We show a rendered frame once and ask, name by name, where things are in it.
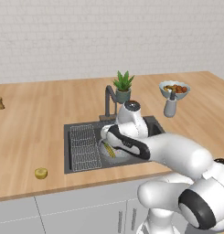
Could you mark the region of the white bowl of fruit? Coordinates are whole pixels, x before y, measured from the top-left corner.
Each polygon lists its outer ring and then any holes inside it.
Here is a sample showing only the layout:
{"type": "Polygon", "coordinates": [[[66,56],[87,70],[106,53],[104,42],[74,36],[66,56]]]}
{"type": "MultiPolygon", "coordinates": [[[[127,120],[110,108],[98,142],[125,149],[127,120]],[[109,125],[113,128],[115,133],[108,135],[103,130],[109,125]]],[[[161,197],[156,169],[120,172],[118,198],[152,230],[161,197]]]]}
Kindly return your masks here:
{"type": "Polygon", "coordinates": [[[159,84],[159,89],[165,98],[169,98],[174,92],[177,100],[182,100],[190,92],[190,87],[187,84],[176,80],[162,81],[159,84]]]}

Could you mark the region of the grey false drawer front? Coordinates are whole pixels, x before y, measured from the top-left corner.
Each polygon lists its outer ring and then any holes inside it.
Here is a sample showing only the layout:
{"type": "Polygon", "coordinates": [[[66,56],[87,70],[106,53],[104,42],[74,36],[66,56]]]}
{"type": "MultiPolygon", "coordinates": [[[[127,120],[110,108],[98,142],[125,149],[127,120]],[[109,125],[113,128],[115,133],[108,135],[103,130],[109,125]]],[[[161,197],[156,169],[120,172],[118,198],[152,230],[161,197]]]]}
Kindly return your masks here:
{"type": "Polygon", "coordinates": [[[125,201],[137,198],[138,186],[146,181],[147,178],[37,196],[37,206],[41,215],[47,215],[125,201]]]}

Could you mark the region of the dark grey sink faucet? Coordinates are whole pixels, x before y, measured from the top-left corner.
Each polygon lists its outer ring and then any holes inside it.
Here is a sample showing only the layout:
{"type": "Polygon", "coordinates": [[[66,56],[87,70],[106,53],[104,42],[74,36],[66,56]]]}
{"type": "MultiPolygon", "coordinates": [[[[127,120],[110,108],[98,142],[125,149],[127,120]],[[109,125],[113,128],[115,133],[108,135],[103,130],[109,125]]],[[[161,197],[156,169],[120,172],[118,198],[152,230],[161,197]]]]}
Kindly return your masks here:
{"type": "Polygon", "coordinates": [[[101,121],[115,120],[117,116],[117,100],[111,85],[105,89],[105,113],[99,116],[101,121]],[[110,101],[114,103],[114,114],[110,113],[110,101]]]}

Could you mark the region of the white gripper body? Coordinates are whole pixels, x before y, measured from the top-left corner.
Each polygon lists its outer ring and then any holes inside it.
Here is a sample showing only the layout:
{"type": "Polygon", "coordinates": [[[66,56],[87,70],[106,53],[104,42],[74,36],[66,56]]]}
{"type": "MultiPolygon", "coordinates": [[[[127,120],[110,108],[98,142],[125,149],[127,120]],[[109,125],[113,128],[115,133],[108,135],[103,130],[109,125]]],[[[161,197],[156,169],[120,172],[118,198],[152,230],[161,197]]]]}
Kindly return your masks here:
{"type": "Polygon", "coordinates": [[[108,144],[115,144],[116,137],[113,133],[115,125],[105,125],[101,128],[101,141],[108,144]]]}

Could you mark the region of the green potted plant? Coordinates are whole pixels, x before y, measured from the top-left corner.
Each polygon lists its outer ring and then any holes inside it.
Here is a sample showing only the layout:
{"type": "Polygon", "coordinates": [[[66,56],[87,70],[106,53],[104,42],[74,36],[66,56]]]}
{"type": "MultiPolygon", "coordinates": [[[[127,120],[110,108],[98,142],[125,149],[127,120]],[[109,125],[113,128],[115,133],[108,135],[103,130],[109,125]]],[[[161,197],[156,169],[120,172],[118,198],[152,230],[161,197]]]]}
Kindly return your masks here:
{"type": "Polygon", "coordinates": [[[129,77],[129,71],[126,71],[124,74],[117,71],[117,77],[118,79],[113,81],[113,85],[116,87],[116,100],[123,104],[131,98],[133,76],[129,77]]]}

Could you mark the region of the grey cupboard door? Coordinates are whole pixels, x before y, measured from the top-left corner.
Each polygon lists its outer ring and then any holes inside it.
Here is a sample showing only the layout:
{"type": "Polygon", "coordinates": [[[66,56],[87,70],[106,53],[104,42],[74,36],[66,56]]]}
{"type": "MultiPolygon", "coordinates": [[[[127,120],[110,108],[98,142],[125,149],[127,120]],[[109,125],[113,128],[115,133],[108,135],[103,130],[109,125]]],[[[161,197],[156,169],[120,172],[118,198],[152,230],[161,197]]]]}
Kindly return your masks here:
{"type": "Polygon", "coordinates": [[[136,231],[142,226],[148,214],[148,209],[143,207],[137,198],[127,201],[125,234],[136,234],[136,231]],[[131,231],[133,208],[137,208],[134,231],[131,231]]]}
{"type": "Polygon", "coordinates": [[[0,234],[45,234],[41,220],[24,218],[0,223],[0,234]]]}
{"type": "Polygon", "coordinates": [[[119,234],[119,211],[123,212],[123,234],[125,201],[42,215],[41,218],[46,234],[119,234]]]}

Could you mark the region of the yellow banana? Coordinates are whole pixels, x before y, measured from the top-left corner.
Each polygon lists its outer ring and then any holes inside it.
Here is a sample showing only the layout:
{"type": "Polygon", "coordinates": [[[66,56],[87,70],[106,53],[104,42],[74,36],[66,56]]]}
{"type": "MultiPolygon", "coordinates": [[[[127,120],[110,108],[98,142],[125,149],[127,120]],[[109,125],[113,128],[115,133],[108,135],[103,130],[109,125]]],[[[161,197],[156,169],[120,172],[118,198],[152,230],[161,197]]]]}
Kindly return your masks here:
{"type": "Polygon", "coordinates": [[[103,143],[104,144],[104,147],[106,149],[106,151],[108,152],[109,156],[111,158],[115,158],[115,152],[112,150],[112,148],[107,144],[107,143],[103,143]]]}

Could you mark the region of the yellow-green kiwi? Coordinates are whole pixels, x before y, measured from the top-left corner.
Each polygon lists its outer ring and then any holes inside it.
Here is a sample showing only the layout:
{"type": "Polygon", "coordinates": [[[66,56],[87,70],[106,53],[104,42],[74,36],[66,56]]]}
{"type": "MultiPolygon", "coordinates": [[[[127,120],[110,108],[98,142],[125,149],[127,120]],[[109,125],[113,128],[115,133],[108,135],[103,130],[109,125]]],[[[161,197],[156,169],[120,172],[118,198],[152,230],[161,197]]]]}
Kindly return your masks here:
{"type": "Polygon", "coordinates": [[[35,170],[35,177],[37,179],[45,179],[47,176],[48,176],[47,168],[40,167],[35,170]]]}

